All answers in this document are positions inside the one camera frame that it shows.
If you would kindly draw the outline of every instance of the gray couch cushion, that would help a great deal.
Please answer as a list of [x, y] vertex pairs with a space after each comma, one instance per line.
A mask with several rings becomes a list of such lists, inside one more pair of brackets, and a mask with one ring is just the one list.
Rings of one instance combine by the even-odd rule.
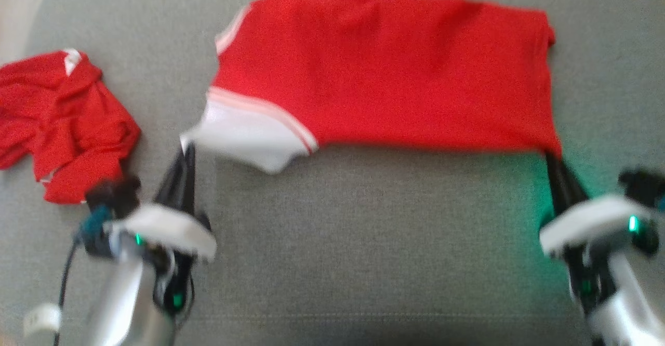
[[[143, 129], [130, 169], [148, 199], [202, 112], [214, 35], [249, 1], [44, 0], [29, 54], [73, 46], [103, 69]], [[661, 0], [494, 1], [549, 13], [556, 125], [594, 194], [614, 189], [623, 166], [662, 166]], [[333, 147], [278, 176], [205, 154], [198, 170], [219, 259], [196, 268], [176, 344], [589, 342], [563, 267], [539, 250], [549, 191], [538, 156]], [[57, 297], [85, 208], [41, 201], [29, 162], [2, 187], [12, 275], [0, 318], [17, 332], [18, 315]], [[105, 268], [74, 264], [62, 344], [75, 342]]]

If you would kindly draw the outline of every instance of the white stripe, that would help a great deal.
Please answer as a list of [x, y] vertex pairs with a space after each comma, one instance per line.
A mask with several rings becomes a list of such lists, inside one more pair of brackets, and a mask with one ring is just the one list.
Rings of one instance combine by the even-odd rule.
[[316, 138], [314, 137], [314, 135], [312, 135], [311, 131], [309, 131], [309, 129], [305, 125], [300, 123], [300, 121], [298, 121], [298, 119], [295, 118], [295, 116], [290, 114], [289, 111], [282, 109], [280, 106], [276, 105], [275, 103], [268, 102], [267, 100], [263, 100], [260, 98], [248, 97], [247, 95], [240, 95], [230, 90], [218, 88], [215, 86], [210, 86], [208, 90], [208, 97], [210, 97], [211, 95], [217, 97], [216, 98], [217, 100], [221, 99], [221, 100], [229, 100], [231, 102], [235, 102], [235, 104], [242, 105], [243, 107], [246, 107], [246, 109], [248, 110], [265, 109], [271, 114], [280, 116], [281, 118], [288, 121], [290, 126], [296, 129], [298, 133], [302, 135], [307, 145], [309, 146], [309, 149], [311, 149], [312, 152], [318, 150], [318, 142], [316, 142]]
[[59, 168], [55, 168], [54, 170], [50, 171], [49, 174], [47, 174], [44, 177], [40, 178], [39, 182], [41, 182], [41, 183], [50, 183], [50, 181], [53, 179], [53, 175], [55, 175], [57, 170], [59, 170]]
[[180, 136], [269, 174], [282, 171], [296, 156], [309, 154], [296, 131], [269, 114], [208, 100], [201, 122]]
[[240, 25], [242, 24], [243, 19], [245, 19], [245, 16], [249, 10], [251, 10], [250, 6], [240, 8], [240, 11], [235, 15], [235, 18], [233, 21], [231, 21], [231, 24], [229, 24], [229, 26], [227, 26], [222, 33], [219, 33], [217, 36], [215, 36], [215, 47], [217, 48], [218, 55], [223, 53], [223, 51], [231, 45], [231, 42], [233, 42], [236, 34], [238, 34]]

